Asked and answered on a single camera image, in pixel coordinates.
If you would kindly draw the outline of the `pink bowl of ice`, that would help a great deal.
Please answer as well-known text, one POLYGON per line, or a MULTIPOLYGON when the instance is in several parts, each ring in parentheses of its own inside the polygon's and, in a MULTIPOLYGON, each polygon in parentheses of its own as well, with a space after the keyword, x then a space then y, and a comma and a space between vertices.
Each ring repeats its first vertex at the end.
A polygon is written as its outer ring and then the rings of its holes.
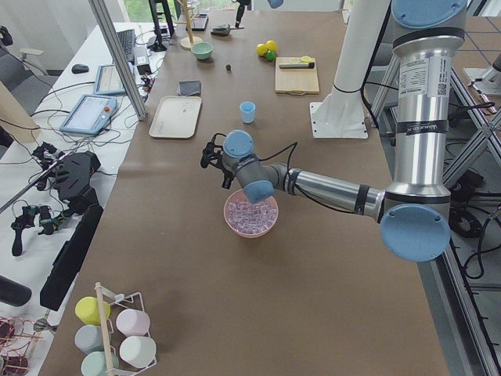
POLYGON ((279 217, 279 208, 274 197, 252 204, 243 190, 237 190, 226 200, 223 214, 234 233, 245 238, 257 238, 274 227, 279 217))

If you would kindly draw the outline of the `blue plastic cup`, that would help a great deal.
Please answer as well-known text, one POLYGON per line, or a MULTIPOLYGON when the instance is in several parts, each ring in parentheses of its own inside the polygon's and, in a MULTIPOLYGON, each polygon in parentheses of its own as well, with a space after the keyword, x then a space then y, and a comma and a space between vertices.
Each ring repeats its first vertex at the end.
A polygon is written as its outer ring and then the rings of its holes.
POLYGON ((244 124, 251 124, 255 119, 256 105, 254 102, 245 101, 240 104, 240 116, 244 124))

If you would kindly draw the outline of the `pink cup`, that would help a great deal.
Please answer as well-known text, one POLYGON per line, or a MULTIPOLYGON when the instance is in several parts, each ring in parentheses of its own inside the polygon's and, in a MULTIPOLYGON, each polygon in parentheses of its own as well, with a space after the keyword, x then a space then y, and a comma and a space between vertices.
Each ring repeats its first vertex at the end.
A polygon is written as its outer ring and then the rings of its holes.
POLYGON ((124 309, 116 319, 117 329, 126 337, 146 335, 150 329, 150 317, 137 309, 124 309))

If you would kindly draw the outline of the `white mint cup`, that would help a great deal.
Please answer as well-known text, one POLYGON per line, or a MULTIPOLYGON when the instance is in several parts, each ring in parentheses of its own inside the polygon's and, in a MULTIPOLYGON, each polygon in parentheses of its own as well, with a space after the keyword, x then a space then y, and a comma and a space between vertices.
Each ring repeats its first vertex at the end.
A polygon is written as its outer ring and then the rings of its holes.
POLYGON ((120 346, 120 357, 126 363, 136 368, 149 366, 157 352, 156 342, 145 336, 131 336, 126 338, 120 346))

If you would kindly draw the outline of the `white cup rack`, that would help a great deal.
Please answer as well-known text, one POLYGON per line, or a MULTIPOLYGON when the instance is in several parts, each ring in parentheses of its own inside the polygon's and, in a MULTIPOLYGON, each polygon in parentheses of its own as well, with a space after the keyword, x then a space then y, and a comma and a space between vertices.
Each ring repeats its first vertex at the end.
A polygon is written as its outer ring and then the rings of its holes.
MULTIPOLYGON (((95 293, 99 305, 100 327, 102 330, 104 352, 108 375, 144 375, 157 365, 157 352, 153 362, 144 368, 136 368, 123 361, 120 357, 121 343, 128 337, 123 335, 116 326, 118 314, 124 309, 137 309, 146 312, 142 293, 115 293, 100 282, 95 283, 95 293)), ((143 335, 153 339, 150 329, 143 335)))

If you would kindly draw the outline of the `grey blue cup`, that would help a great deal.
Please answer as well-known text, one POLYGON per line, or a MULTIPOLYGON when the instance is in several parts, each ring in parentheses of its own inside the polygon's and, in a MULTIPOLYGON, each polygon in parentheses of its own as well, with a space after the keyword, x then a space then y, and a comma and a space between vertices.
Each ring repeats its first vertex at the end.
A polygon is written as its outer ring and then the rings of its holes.
POLYGON ((74 336, 74 344, 85 355, 103 352, 103 336, 100 326, 86 324, 78 329, 74 336))

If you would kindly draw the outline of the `green mint cup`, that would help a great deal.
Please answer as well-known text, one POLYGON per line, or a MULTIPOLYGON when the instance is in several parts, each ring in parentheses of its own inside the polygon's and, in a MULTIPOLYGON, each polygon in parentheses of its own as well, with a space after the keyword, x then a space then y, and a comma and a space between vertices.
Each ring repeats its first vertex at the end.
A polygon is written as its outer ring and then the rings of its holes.
POLYGON ((83 376, 107 376, 107 365, 105 352, 91 352, 81 363, 81 374, 83 376))

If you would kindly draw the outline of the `yellow lemon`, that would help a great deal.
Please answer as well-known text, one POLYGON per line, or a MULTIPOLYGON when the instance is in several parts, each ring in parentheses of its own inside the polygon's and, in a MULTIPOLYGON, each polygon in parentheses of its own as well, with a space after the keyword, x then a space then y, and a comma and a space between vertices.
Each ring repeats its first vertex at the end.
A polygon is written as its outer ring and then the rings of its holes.
POLYGON ((273 40, 268 40, 266 43, 265 43, 265 46, 267 48, 268 51, 273 51, 273 52, 277 52, 278 50, 278 45, 275 41, 273 40))
POLYGON ((267 48, 266 44, 263 44, 263 43, 256 45, 255 50, 259 56, 264 56, 268 52, 268 48, 267 48))

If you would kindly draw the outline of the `green ceramic bowl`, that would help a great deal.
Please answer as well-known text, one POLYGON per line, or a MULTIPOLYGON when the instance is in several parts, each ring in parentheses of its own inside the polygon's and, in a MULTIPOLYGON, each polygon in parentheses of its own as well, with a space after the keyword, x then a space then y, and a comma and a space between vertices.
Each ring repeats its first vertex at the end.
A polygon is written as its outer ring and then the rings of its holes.
POLYGON ((197 60, 208 60, 213 53, 213 45, 209 42, 198 42, 191 47, 191 52, 197 60))

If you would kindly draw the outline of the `wooden glass stand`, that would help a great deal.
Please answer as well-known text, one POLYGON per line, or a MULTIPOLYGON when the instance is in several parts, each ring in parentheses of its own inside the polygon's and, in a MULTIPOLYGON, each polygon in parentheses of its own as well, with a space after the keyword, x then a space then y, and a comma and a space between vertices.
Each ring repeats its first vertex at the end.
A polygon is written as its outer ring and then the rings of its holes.
POLYGON ((193 30, 191 26, 192 17, 189 14, 188 1, 177 0, 176 2, 181 6, 182 14, 184 15, 185 25, 188 33, 188 36, 180 41, 180 46, 184 50, 190 50, 194 45, 201 43, 203 39, 193 35, 193 30))

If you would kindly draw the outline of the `steel muddler bar tool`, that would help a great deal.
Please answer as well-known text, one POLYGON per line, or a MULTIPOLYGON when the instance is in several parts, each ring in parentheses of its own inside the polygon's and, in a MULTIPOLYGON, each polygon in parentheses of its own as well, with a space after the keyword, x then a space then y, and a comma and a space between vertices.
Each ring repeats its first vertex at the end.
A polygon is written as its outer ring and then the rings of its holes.
POLYGON ((279 68, 283 70, 287 69, 313 69, 315 67, 315 62, 309 63, 279 63, 279 68))

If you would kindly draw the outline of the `grey folded cloth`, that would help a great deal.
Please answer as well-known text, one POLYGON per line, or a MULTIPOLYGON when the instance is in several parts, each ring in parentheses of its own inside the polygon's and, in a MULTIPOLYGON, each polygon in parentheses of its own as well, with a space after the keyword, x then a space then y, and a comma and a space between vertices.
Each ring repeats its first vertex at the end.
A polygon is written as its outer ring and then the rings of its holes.
POLYGON ((201 82, 196 81, 180 81, 178 83, 178 96, 199 96, 201 94, 201 82))

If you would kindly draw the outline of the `black keyboard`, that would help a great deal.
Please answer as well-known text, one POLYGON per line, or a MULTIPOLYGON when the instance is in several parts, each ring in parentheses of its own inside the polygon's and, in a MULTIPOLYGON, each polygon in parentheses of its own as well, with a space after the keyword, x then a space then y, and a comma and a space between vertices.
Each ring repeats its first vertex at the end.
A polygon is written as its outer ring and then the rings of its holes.
POLYGON ((135 47, 135 30, 127 29, 124 31, 116 32, 118 41, 121 44, 121 48, 124 52, 125 59, 133 63, 134 62, 134 47, 135 47))

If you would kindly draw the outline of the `blue teach pendant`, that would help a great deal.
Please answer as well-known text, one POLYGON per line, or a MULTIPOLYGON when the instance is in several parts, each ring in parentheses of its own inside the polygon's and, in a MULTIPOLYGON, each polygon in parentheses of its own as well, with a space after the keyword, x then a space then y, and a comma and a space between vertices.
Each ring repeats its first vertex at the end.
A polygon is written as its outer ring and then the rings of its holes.
POLYGON ((111 96, 83 95, 59 127, 64 133, 96 136, 117 110, 117 99, 111 96))
POLYGON ((126 93, 117 68, 113 64, 98 66, 93 92, 104 96, 126 93))

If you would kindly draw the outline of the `aluminium frame post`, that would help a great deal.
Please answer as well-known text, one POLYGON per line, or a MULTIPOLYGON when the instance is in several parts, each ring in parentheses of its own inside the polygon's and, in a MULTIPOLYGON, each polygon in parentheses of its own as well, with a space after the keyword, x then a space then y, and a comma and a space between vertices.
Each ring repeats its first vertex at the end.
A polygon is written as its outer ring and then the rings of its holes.
POLYGON ((88 0, 88 3, 103 34, 104 41, 109 49, 110 55, 113 58, 114 65, 132 107, 135 110, 138 119, 140 121, 144 120, 146 118, 146 108, 142 101, 142 97, 139 95, 135 78, 129 69, 128 61, 125 58, 124 51, 121 43, 119 42, 114 22, 111 19, 108 8, 102 0, 88 0))

